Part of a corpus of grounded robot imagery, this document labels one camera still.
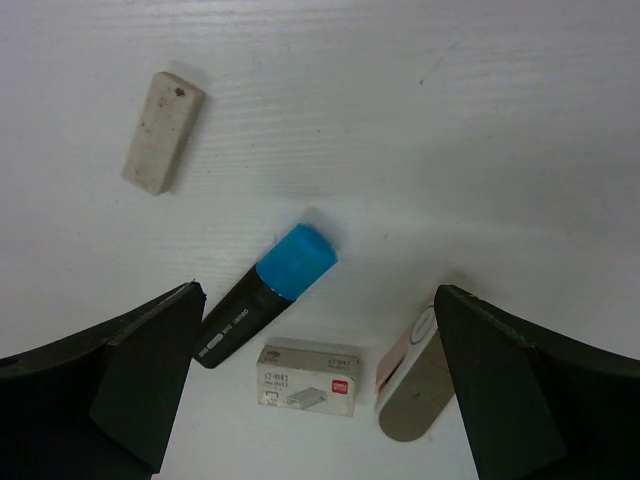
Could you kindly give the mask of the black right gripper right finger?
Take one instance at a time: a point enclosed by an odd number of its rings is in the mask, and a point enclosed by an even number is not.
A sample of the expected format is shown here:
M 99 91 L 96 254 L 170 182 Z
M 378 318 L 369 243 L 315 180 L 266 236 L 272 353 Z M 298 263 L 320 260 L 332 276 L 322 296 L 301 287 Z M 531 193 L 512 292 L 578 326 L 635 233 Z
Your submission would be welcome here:
M 455 286 L 434 298 L 481 479 L 636 479 L 639 363 Z

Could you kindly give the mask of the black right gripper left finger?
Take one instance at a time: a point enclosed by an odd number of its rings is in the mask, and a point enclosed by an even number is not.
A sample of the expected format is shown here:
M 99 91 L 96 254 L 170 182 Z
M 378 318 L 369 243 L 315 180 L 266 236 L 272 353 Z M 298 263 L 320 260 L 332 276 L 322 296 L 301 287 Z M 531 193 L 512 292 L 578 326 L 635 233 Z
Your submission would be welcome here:
M 201 323 L 188 282 L 1 361 L 4 479 L 149 479 L 162 466 Z

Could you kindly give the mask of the white eraser red print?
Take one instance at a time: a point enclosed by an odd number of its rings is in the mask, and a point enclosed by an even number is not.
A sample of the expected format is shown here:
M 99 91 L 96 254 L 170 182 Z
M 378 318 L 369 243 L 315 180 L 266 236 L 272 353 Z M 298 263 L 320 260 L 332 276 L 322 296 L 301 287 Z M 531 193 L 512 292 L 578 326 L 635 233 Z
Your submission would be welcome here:
M 265 346 L 256 362 L 263 406 L 351 417 L 361 361 L 354 355 Z

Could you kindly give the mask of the black blue-capped highlighter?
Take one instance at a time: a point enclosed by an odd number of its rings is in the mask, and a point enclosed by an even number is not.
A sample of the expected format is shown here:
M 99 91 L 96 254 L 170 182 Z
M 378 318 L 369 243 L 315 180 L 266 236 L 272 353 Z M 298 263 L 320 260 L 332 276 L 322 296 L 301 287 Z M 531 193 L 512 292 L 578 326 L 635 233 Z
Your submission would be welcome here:
M 193 358 L 213 369 L 275 320 L 338 261 L 313 226 L 297 224 L 204 317 Z

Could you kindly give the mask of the white rectangular eraser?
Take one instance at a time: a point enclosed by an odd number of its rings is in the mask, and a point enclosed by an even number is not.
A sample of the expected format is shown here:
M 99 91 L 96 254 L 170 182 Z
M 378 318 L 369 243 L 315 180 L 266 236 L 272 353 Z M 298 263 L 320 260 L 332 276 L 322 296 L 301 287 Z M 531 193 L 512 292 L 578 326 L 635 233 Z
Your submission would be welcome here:
M 197 86 L 170 72 L 157 72 L 128 150 L 122 178 L 159 196 L 175 178 L 205 100 Z

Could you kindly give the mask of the red white sleeved eraser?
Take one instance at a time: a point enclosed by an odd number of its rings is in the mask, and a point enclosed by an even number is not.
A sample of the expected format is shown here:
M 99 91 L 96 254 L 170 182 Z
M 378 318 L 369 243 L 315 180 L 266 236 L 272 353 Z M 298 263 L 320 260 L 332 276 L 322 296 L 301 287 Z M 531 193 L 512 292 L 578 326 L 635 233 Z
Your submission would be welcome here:
M 380 430 L 400 443 L 422 438 L 454 397 L 433 304 L 426 305 L 376 368 Z

